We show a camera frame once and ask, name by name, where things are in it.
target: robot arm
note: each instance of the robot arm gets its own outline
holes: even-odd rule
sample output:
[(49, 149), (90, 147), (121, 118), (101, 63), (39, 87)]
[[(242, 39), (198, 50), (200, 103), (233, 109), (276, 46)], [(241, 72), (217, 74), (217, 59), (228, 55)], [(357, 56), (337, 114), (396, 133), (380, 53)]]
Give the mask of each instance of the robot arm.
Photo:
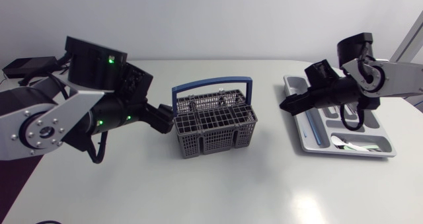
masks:
[[(358, 130), (364, 122), (364, 110), (375, 110), (382, 96), (415, 96), (423, 94), (423, 65), (393, 63), (373, 58), (370, 33), (361, 33), (338, 44), (340, 77), (324, 60), (309, 66), (305, 73), (310, 87), (304, 94), (288, 96), (280, 108), (292, 116), (310, 108), (340, 106), (342, 123), (349, 130)], [(356, 127), (344, 119), (344, 106), (354, 104), (359, 117)]]
[[(170, 132), (172, 108), (147, 103), (153, 76), (127, 63), (125, 53), (70, 37), (65, 49), (71, 63), (68, 76), (49, 74), (32, 87), (0, 93), (0, 160), (43, 155), (66, 142), (100, 163), (108, 130), (144, 121), (161, 133)], [(69, 87), (69, 97), (64, 94), (66, 100), (58, 104), (53, 98), (65, 93), (64, 87)], [(102, 134), (98, 153), (91, 141), (97, 133)]]

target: blue handle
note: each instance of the blue handle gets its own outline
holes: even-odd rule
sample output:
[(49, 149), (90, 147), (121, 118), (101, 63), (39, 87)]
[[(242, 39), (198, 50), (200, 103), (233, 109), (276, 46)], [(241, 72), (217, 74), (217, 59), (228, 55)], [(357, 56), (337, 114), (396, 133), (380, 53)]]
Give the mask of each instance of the blue handle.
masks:
[(220, 83), (246, 83), (247, 84), (247, 97), (246, 103), (251, 105), (251, 92), (252, 92), (252, 79), (250, 77), (243, 76), (229, 76), (229, 77), (219, 77), (213, 79), (203, 79), (200, 81), (194, 81), (191, 83), (186, 83), (184, 85), (179, 85), (172, 88), (172, 106), (173, 106), (173, 116), (177, 116), (176, 113), (176, 95), (179, 92), (187, 91), (190, 89), (195, 89), (198, 87), (203, 87), (207, 85), (215, 85)]

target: black wire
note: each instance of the black wire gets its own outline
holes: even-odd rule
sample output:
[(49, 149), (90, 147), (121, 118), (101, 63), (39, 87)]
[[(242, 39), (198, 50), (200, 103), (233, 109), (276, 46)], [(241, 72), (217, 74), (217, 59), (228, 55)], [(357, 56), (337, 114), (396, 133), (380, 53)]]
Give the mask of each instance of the black wire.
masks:
[(62, 72), (60, 72), (60, 74), (59, 75), (63, 75), (64, 73), (66, 73), (66, 71), (69, 69), (69, 66), (67, 66), (67, 67), (64, 67), (63, 68), (63, 71)]
[(58, 221), (42, 221), (37, 224), (61, 224), (61, 223)]
[(104, 131), (101, 133), (101, 139), (98, 144), (100, 144), (100, 147), (98, 148), (98, 153), (96, 154), (94, 144), (91, 142), (91, 145), (88, 146), (87, 152), (90, 156), (91, 160), (96, 163), (100, 164), (103, 161), (104, 154), (106, 151), (106, 141), (107, 141), (107, 131)]
[(345, 121), (345, 105), (341, 105), (340, 107), (340, 115), (341, 115), (341, 121), (342, 124), (344, 124), (345, 128), (350, 130), (350, 131), (357, 131), (358, 129), (360, 129), (363, 126), (364, 123), (364, 110), (357, 110), (357, 115), (358, 115), (358, 124), (356, 127), (352, 127), (350, 125), (348, 125)]
[(47, 76), (59, 87), (61, 94), (65, 99), (69, 98), (69, 95), (67, 95), (67, 92), (65, 90), (65, 87), (60, 83), (58, 78), (54, 77), (50, 72), (47, 72)]
[(29, 81), (38, 75), (44, 75), (47, 72), (60, 70), (62, 65), (65, 65), (71, 58), (72, 58), (72, 54), (69, 52), (66, 52), (65, 55), (62, 58), (58, 59), (55, 63), (51, 65), (46, 65), (44, 67), (31, 71), (28, 75), (25, 75), (25, 78), (19, 81), (19, 85), (27, 86)]
[(4, 81), (6, 81), (6, 80), (7, 80), (6, 75), (5, 75), (5, 72), (3, 72), (3, 77), (4, 77), (4, 79), (0, 82), (0, 85), (1, 85)]

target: white wall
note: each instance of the white wall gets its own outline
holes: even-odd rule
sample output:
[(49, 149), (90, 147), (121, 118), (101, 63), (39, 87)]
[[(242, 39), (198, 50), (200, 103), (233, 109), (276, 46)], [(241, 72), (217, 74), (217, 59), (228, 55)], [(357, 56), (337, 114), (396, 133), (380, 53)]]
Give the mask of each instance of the white wall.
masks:
[(61, 56), (67, 35), (130, 59), (329, 58), (372, 32), (389, 59), (423, 0), (0, 0), (0, 67), (17, 57)]

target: grid mesh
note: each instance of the grid mesh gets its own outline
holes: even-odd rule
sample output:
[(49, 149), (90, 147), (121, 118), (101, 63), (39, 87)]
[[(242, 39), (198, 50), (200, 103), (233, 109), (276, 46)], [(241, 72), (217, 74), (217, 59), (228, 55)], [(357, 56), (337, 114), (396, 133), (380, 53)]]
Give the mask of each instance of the grid mesh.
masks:
[(184, 158), (246, 147), (256, 116), (240, 90), (178, 98), (174, 119)]
[(246, 147), (250, 144), (252, 132), (257, 122), (256, 115), (250, 105), (236, 105), (232, 106), (232, 109), (234, 120), (240, 124), (235, 140), (235, 148)]
[(220, 128), (235, 123), (233, 115), (228, 108), (219, 108), (196, 112), (197, 122), (201, 129)]
[(200, 146), (196, 135), (181, 137), (184, 158), (196, 157), (200, 154)]
[(176, 111), (181, 114), (184, 112), (193, 112), (194, 107), (190, 97), (177, 98), (176, 99)]
[(232, 145), (233, 129), (225, 129), (204, 135), (203, 153), (205, 155), (219, 151), (227, 151)]
[(247, 147), (250, 145), (252, 132), (254, 131), (255, 123), (246, 124), (239, 128), (235, 148)]
[(179, 114), (175, 118), (175, 124), (179, 134), (190, 133), (198, 130), (196, 116), (193, 112)]

